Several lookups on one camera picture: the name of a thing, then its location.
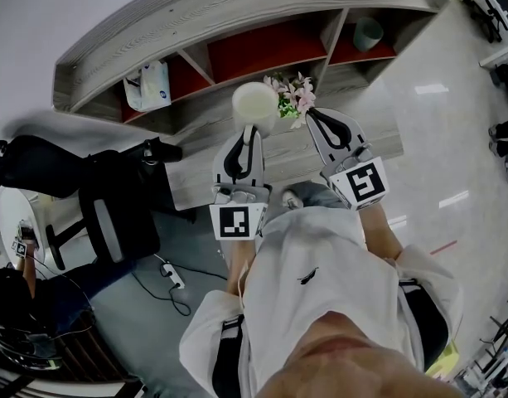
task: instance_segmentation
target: gray floor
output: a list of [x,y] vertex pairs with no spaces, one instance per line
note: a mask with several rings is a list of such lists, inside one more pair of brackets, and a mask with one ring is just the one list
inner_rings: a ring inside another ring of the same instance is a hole
[[[465,313],[456,344],[461,361],[495,332],[490,315],[507,315],[508,185],[501,161],[487,149],[487,128],[508,119],[502,90],[477,62],[490,47],[457,2],[369,89],[333,102],[350,116],[380,117],[393,110],[404,155],[385,163],[391,192],[385,210],[404,244],[428,252],[454,242],[435,257],[462,282]],[[447,92],[421,95],[418,86],[441,84]],[[194,226],[159,216],[162,255],[199,269],[225,272],[206,209]],[[151,258],[140,279],[166,297],[172,285]],[[177,298],[193,310],[205,292],[223,282],[182,271],[187,288]],[[201,396],[178,362],[178,341],[189,318],[152,299],[126,278],[94,300],[99,326],[134,373],[163,396]]]

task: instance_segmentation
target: person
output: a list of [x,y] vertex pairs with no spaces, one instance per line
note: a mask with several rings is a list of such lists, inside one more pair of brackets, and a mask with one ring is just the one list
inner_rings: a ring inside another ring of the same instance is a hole
[[357,215],[311,182],[283,202],[257,246],[233,243],[226,291],[210,291],[185,331],[193,378],[219,397],[462,396],[423,374],[422,336],[399,295],[401,279],[425,284],[451,340],[462,313],[453,276],[404,248],[379,203]]
[[488,130],[491,141],[489,142],[489,149],[500,158],[508,155],[508,121],[502,124],[495,124]]
[[35,245],[28,243],[15,269],[0,269],[0,324],[53,336],[70,332],[73,322],[91,310],[90,299],[136,266],[135,260],[94,262],[37,279],[34,252]]

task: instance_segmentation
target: red shelf panel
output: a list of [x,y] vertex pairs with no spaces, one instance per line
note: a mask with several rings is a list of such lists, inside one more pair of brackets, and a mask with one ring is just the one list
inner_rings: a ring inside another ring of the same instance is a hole
[[[169,69],[169,87],[171,87],[172,102],[210,86],[210,83],[196,72],[195,68],[189,65],[183,57],[174,56],[167,59],[166,62]],[[121,89],[123,92],[121,100],[123,122],[130,122],[146,114],[146,112],[138,112],[128,106],[123,84],[121,84]]]
[[360,51],[353,45],[353,34],[355,33],[355,24],[345,25],[336,42],[335,50],[329,65],[338,65],[342,63],[372,61],[375,59],[388,59],[396,57],[394,48],[383,38],[377,45],[369,51]]
[[320,33],[301,20],[213,41],[208,52],[216,83],[327,56]]

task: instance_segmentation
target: black chair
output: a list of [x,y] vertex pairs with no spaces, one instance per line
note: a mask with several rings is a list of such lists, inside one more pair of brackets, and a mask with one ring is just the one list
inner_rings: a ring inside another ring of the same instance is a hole
[[79,158],[42,138],[20,136],[0,141],[0,186],[59,198],[79,191],[83,219],[58,235],[46,228],[56,266],[65,269],[60,247],[84,228],[98,259],[119,262],[159,251],[151,209],[194,221],[194,211],[176,211],[172,202],[164,162],[179,160],[181,149],[159,138],[123,153]]

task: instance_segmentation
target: power strip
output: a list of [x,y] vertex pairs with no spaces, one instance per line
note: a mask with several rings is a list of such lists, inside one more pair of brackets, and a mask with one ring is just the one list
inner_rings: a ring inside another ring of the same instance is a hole
[[178,289],[184,289],[186,287],[186,284],[181,279],[180,275],[177,273],[177,271],[174,269],[174,267],[170,264],[164,264],[162,265],[163,272],[164,273],[172,273],[169,279],[172,280],[173,284],[179,284]]

